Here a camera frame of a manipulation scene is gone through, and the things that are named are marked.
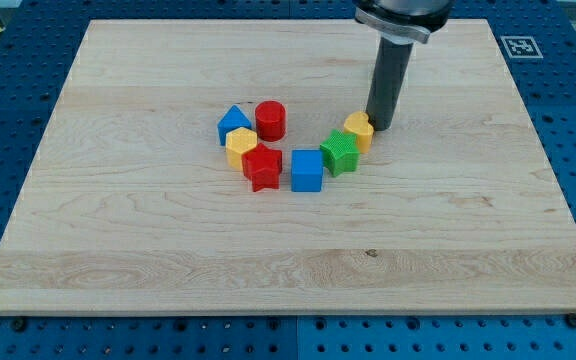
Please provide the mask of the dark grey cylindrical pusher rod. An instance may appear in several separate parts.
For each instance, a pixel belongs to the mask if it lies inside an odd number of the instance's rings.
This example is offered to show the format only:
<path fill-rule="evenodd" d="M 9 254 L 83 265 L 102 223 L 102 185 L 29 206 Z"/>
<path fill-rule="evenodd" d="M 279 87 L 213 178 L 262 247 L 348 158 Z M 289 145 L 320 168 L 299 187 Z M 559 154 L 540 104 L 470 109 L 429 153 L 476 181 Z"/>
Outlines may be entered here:
<path fill-rule="evenodd" d="M 380 40 L 366 105 L 375 131 L 385 131 L 391 126 L 412 48 L 412 43 Z"/>

